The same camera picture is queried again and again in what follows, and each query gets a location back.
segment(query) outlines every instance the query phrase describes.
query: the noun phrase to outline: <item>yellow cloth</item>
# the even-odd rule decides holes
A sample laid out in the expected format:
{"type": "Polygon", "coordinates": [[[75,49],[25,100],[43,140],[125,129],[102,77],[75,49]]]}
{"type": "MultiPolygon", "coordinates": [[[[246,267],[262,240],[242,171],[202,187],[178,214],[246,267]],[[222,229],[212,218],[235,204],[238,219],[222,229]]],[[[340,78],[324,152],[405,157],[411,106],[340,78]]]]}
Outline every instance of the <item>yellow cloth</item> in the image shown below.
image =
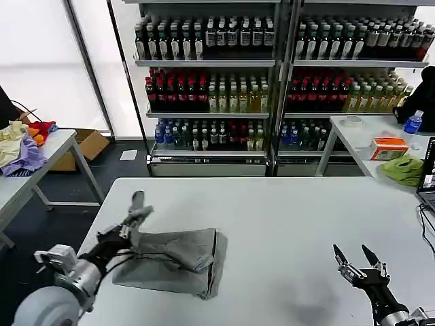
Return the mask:
{"type": "Polygon", "coordinates": [[[21,121],[13,121],[9,126],[0,130],[0,168],[16,160],[20,155],[21,140],[27,127],[21,121]]]}

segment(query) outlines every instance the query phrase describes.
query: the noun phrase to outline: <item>green cloth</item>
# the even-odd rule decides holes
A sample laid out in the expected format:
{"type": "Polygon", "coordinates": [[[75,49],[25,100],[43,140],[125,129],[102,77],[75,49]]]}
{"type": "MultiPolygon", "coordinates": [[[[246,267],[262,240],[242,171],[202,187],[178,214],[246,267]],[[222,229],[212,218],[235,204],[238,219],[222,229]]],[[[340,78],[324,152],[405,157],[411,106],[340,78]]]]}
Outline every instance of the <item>green cloth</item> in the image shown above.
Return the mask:
{"type": "Polygon", "coordinates": [[[423,161],[409,154],[381,164],[381,170],[401,185],[417,187],[423,170],[423,161]]]}

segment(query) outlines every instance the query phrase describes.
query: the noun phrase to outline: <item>orange box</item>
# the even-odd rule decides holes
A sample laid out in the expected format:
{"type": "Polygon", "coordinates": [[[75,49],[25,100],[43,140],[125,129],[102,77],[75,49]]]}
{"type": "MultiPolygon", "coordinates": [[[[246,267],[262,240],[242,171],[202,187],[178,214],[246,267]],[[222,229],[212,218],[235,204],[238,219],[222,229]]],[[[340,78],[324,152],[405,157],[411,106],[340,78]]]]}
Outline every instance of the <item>orange box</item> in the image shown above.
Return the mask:
{"type": "Polygon", "coordinates": [[[370,145],[371,160],[393,160],[403,156],[409,147],[401,138],[379,137],[370,145]]]}

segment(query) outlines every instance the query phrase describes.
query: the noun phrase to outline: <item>dark floor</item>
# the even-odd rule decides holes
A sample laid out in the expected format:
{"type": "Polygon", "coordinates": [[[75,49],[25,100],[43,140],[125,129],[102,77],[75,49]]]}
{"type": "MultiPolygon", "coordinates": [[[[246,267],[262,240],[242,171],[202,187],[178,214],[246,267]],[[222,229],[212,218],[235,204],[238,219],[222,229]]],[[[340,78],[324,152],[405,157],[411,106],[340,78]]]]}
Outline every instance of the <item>dark floor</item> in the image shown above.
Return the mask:
{"type": "MultiPolygon", "coordinates": [[[[120,177],[148,177],[143,142],[110,144],[89,165],[103,193],[120,177]],[[119,161],[122,151],[137,149],[136,160],[119,161]]],[[[47,174],[40,188],[50,200],[94,201],[83,175],[47,174]]],[[[50,284],[48,272],[36,274],[41,267],[33,258],[35,250],[48,250],[57,244],[72,246],[76,251],[88,233],[97,207],[56,207],[47,212],[33,196],[10,223],[5,233],[16,247],[0,256],[0,325],[11,325],[19,303],[34,290],[50,284]]]]}

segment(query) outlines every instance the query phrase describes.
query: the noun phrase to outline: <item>purple cloth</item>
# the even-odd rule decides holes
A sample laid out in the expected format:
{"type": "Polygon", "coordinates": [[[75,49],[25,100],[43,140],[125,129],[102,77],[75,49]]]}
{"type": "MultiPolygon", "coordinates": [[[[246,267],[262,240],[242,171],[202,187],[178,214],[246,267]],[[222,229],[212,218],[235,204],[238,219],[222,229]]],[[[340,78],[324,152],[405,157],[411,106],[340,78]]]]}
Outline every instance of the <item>purple cloth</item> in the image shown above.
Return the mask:
{"type": "Polygon", "coordinates": [[[1,168],[1,171],[6,176],[20,169],[33,172],[40,168],[45,162],[47,162],[47,159],[40,154],[35,141],[26,133],[21,140],[20,155],[17,159],[1,168]]]}

